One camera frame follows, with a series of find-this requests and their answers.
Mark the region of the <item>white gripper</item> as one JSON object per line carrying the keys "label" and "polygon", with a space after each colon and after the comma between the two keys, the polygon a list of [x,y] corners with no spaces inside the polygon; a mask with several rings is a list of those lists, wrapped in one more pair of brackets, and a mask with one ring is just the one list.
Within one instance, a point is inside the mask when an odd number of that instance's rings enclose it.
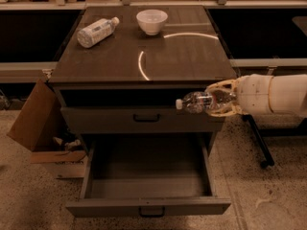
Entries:
{"label": "white gripper", "polygon": [[212,103],[205,112],[212,117],[232,115],[272,114],[270,107],[270,87],[273,76],[249,75],[238,80],[222,80],[206,87],[206,93],[236,94],[237,103]]}

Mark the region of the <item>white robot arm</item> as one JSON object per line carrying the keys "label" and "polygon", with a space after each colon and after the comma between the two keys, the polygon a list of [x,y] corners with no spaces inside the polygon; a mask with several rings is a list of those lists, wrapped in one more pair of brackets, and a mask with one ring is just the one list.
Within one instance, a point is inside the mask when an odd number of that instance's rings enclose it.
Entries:
{"label": "white robot arm", "polygon": [[307,116],[307,75],[265,76],[252,74],[209,85],[211,116],[234,114],[295,114]]}

